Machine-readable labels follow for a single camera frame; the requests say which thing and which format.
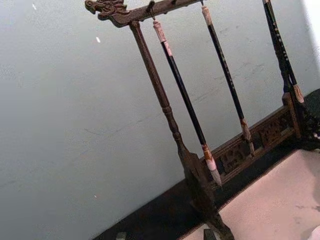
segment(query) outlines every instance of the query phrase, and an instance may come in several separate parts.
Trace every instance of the black brush handle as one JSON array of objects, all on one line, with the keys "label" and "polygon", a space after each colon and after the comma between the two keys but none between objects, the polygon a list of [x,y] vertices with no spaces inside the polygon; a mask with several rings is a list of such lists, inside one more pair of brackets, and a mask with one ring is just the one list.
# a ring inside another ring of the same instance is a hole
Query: black brush handle
[{"label": "black brush handle", "polygon": [[167,41],[161,42],[163,51],[165,53],[166,59],[170,65],[171,71],[173,73],[173,76],[175,78],[176,84],[178,85],[178,88],[180,90],[181,96],[183,98],[184,104],[188,110],[188,113],[190,115],[191,121],[193,123],[193,126],[195,128],[196,134],[199,138],[199,141],[201,145],[206,144],[206,139],[204,136],[204,133],[202,132],[202,129],[200,127],[197,115],[195,113],[195,110],[192,106],[191,100],[189,98],[188,92],[186,90],[185,84],[181,78],[181,75],[179,73],[178,67],[176,65],[175,59],[172,56],[171,50],[169,49],[169,45]]},{"label": "black brush handle", "polygon": [[272,23],[272,20],[268,14],[266,8],[264,8],[264,12],[265,12],[266,20],[268,23],[268,28],[269,28],[269,32],[270,32],[270,36],[271,36],[271,40],[272,40],[272,45],[273,45],[273,48],[275,51],[276,58],[278,59],[278,64],[279,64],[279,68],[281,71],[281,76],[283,78],[283,92],[289,93],[292,89],[292,83],[290,81],[290,75],[289,75],[289,71],[287,69],[286,60],[283,55],[282,49],[280,47],[280,43],[278,42],[277,36],[273,30],[273,23]]},{"label": "black brush handle", "polygon": [[209,29],[210,36],[212,38],[215,50],[216,50],[216,52],[218,54],[218,58],[220,60],[221,66],[222,66],[224,76],[225,76],[226,81],[228,83],[228,86],[229,86],[229,89],[230,89],[230,92],[231,92],[231,95],[232,95],[232,99],[233,99],[233,102],[234,102],[234,105],[235,105],[235,108],[236,108],[236,112],[238,113],[239,119],[243,120],[245,118],[245,116],[244,116],[244,113],[242,111],[242,108],[241,108],[241,105],[240,105],[240,101],[239,101],[239,98],[238,98],[238,95],[237,95],[237,91],[235,89],[235,85],[234,85],[234,82],[232,80],[232,77],[231,77],[231,74],[230,74],[230,71],[229,71],[229,68],[228,68],[224,53],[223,53],[222,48],[220,46],[220,43],[219,43],[218,36],[216,34],[216,31],[215,31],[214,25],[213,24],[208,25],[208,29]]},{"label": "black brush handle", "polygon": [[270,0],[263,0],[263,5],[264,5],[264,9],[265,9],[267,18],[269,18],[269,21],[272,24],[271,26],[272,26],[273,33],[276,36],[276,39],[280,45],[281,52],[284,56],[285,64],[286,64],[287,70],[289,71],[289,75],[290,75],[292,84],[297,85],[297,80],[296,80],[294,71],[291,67],[291,63],[289,61],[289,57],[288,57],[284,42],[282,41],[278,26],[277,26],[277,21],[276,21],[276,17],[275,17],[275,14],[274,14],[274,11],[273,11],[273,8],[271,5],[271,1]]}]

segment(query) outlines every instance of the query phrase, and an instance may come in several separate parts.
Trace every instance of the calligraphy brush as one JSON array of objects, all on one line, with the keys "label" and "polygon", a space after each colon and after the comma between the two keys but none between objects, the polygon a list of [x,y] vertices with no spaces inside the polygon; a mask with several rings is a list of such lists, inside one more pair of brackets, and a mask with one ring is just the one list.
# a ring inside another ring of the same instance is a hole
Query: calligraphy brush
[{"label": "calligraphy brush", "polygon": [[218,169],[217,169],[217,165],[216,165],[216,162],[212,156],[212,153],[207,145],[207,142],[206,142],[206,139],[205,139],[205,136],[204,136],[204,133],[200,127],[200,123],[197,119],[197,115],[195,113],[195,110],[192,106],[192,103],[190,101],[190,98],[188,96],[188,92],[186,90],[186,87],[184,85],[184,82],[182,80],[182,77],[179,73],[179,70],[178,70],[178,67],[176,65],[176,62],[174,60],[174,57],[172,55],[172,52],[171,52],[171,49],[169,47],[169,43],[168,41],[166,40],[166,37],[165,37],[165,34],[164,34],[164,31],[161,27],[161,24],[160,22],[158,22],[154,15],[153,15],[153,9],[152,9],[152,6],[154,5],[154,1],[151,1],[149,6],[150,6],[150,13],[152,15],[152,18],[153,18],[153,27],[156,31],[156,34],[160,40],[160,43],[162,45],[162,48],[164,50],[164,53],[165,53],[165,56],[166,56],[166,59],[170,65],[170,68],[171,68],[171,71],[173,73],[173,76],[175,78],[175,81],[176,81],[176,84],[178,85],[178,88],[180,90],[180,93],[182,95],[182,98],[183,98],[183,101],[185,103],[185,106],[187,108],[187,111],[190,115],[190,118],[191,118],[191,121],[192,121],[192,124],[195,128],[195,131],[196,131],[196,134],[199,138],[199,141],[200,141],[200,144],[202,146],[202,150],[203,150],[203,154],[204,154],[204,158],[205,158],[205,161],[206,161],[206,164],[207,164],[207,167],[209,168],[210,170],[210,173],[214,179],[214,181],[219,185],[219,186],[222,186],[222,182],[221,182],[221,178],[220,178],[220,174],[218,172]]},{"label": "calligraphy brush", "polygon": [[230,71],[229,71],[229,68],[227,65],[227,61],[225,59],[224,53],[223,53],[221,45],[219,43],[219,39],[218,39],[218,36],[216,34],[216,31],[215,31],[215,28],[214,28],[214,25],[213,25],[213,22],[211,19],[209,9],[207,8],[207,6],[204,5],[203,0],[201,0],[201,4],[202,4],[202,14],[204,16],[208,30],[210,32],[210,36],[212,38],[213,45],[214,45],[215,50],[218,54],[218,58],[220,60],[221,66],[222,66],[223,73],[224,73],[224,76],[225,76],[226,81],[228,83],[228,86],[229,86],[229,89],[231,92],[231,96],[232,96],[232,99],[233,99],[233,102],[234,102],[234,105],[236,108],[236,112],[237,112],[239,120],[240,120],[243,137],[244,137],[245,141],[248,143],[248,145],[250,147],[251,157],[253,157],[255,155],[255,147],[253,144],[253,140],[251,137],[251,133],[250,133],[247,121],[245,119],[244,113],[242,111],[242,108],[241,108],[241,105],[239,102],[239,98],[238,98],[236,88],[235,88],[234,82],[232,80],[232,77],[231,77],[231,74],[230,74]]}]

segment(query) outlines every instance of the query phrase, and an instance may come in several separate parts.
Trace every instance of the hanging brush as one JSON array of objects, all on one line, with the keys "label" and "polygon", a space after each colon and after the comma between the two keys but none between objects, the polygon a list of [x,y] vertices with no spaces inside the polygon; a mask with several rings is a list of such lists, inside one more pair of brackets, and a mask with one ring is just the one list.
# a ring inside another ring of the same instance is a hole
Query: hanging brush
[{"label": "hanging brush", "polygon": [[240,120],[243,137],[244,137],[245,141],[247,142],[247,144],[249,145],[251,157],[254,157],[255,147],[253,144],[251,133],[250,133],[247,121],[245,119],[244,113],[242,111],[242,108],[241,108],[241,105],[239,102],[239,98],[238,98],[238,95],[236,92],[236,88],[235,88],[234,82],[232,80],[232,77],[231,77],[231,74],[230,74],[230,71],[229,71],[229,68],[227,65],[227,61],[225,59],[221,45],[219,43],[219,39],[218,39],[218,36],[216,34],[216,31],[215,31],[215,28],[214,28],[214,25],[213,25],[213,22],[211,19],[209,9],[207,8],[207,6],[204,5],[203,0],[201,0],[201,4],[202,4],[202,14],[204,16],[205,22],[207,24],[207,27],[208,27],[208,30],[210,33],[210,36],[212,38],[213,45],[214,45],[215,50],[218,54],[218,58],[220,60],[221,66],[222,66],[223,73],[226,78],[226,82],[228,83],[228,86],[229,86],[229,89],[231,92],[231,96],[232,96],[232,99],[233,99],[233,102],[235,105],[235,109],[236,109],[236,112],[237,112],[239,120]]},{"label": "hanging brush", "polygon": [[262,0],[262,2],[263,2],[263,6],[264,6],[264,10],[265,10],[265,14],[268,19],[268,22],[270,22],[271,29],[273,30],[273,34],[276,36],[276,40],[279,43],[281,53],[284,56],[286,69],[289,72],[289,76],[290,76],[290,79],[291,79],[291,82],[293,85],[295,97],[299,103],[303,104],[305,102],[305,99],[304,99],[304,96],[303,96],[299,86],[298,86],[294,71],[291,67],[284,42],[282,41],[279,29],[278,29],[278,25],[277,25],[276,17],[275,17],[275,14],[274,14],[274,11],[273,11],[273,8],[271,5],[271,1],[270,0]]},{"label": "hanging brush", "polygon": [[162,45],[162,48],[163,48],[163,51],[165,53],[166,59],[167,59],[169,65],[170,65],[170,68],[171,68],[171,71],[172,71],[173,76],[175,78],[176,84],[178,85],[178,88],[179,88],[180,93],[182,95],[183,101],[184,101],[185,106],[187,108],[187,111],[188,111],[188,113],[190,115],[192,124],[193,124],[194,129],[196,131],[196,134],[197,134],[197,136],[199,138],[200,144],[202,146],[202,150],[203,150],[203,154],[204,154],[206,165],[209,168],[210,173],[211,173],[214,181],[219,186],[222,186],[222,182],[221,182],[220,174],[219,174],[218,169],[217,169],[216,162],[215,162],[215,160],[214,160],[214,158],[212,156],[212,153],[211,153],[211,151],[210,151],[210,149],[208,147],[208,144],[206,142],[204,133],[202,132],[202,129],[200,127],[199,121],[197,119],[197,115],[195,113],[195,110],[194,110],[194,108],[192,106],[192,103],[190,101],[190,98],[188,96],[188,92],[186,90],[186,87],[184,85],[182,77],[181,77],[181,75],[179,73],[179,70],[178,70],[176,62],[174,60],[172,51],[171,51],[171,49],[169,47],[169,43],[166,40],[164,31],[163,31],[163,29],[161,27],[160,22],[158,22],[155,19],[155,16],[153,14],[153,6],[154,6],[154,4],[155,4],[155,2],[153,0],[150,1],[150,4],[148,6],[147,11],[150,12],[150,14],[151,14],[151,16],[153,18],[153,27],[154,27],[155,32],[156,32],[156,34],[157,34],[157,36],[158,36],[158,38],[160,40],[160,43]]}]

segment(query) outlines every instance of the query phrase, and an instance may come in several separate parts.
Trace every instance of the wooden brush stand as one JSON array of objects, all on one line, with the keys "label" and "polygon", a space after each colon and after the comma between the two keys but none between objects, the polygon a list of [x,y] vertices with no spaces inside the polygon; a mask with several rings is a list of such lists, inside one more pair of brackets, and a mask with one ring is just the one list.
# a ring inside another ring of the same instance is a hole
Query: wooden brush stand
[{"label": "wooden brush stand", "polygon": [[[153,15],[165,14],[197,2],[200,2],[200,0],[162,0],[154,4]],[[213,182],[204,158],[199,159],[195,153],[189,152],[184,145],[168,97],[141,31],[140,22],[151,18],[148,6],[127,10],[123,0],[86,0],[85,7],[93,14],[99,12],[99,20],[110,20],[118,28],[129,26],[131,29],[155,94],[176,142],[178,155],[193,199],[193,206],[201,213],[203,221],[212,230],[219,233],[222,240],[234,240],[231,230],[224,224],[215,205],[214,189],[218,186]],[[255,148],[254,158],[250,157],[248,144],[242,134],[235,136],[212,151],[212,155],[219,166],[222,183],[232,179],[256,159],[287,138],[295,136],[297,139],[303,139],[303,133],[307,132],[308,127],[304,122],[306,116],[297,107],[292,92],[286,92],[282,100],[282,107],[250,128]]]}]

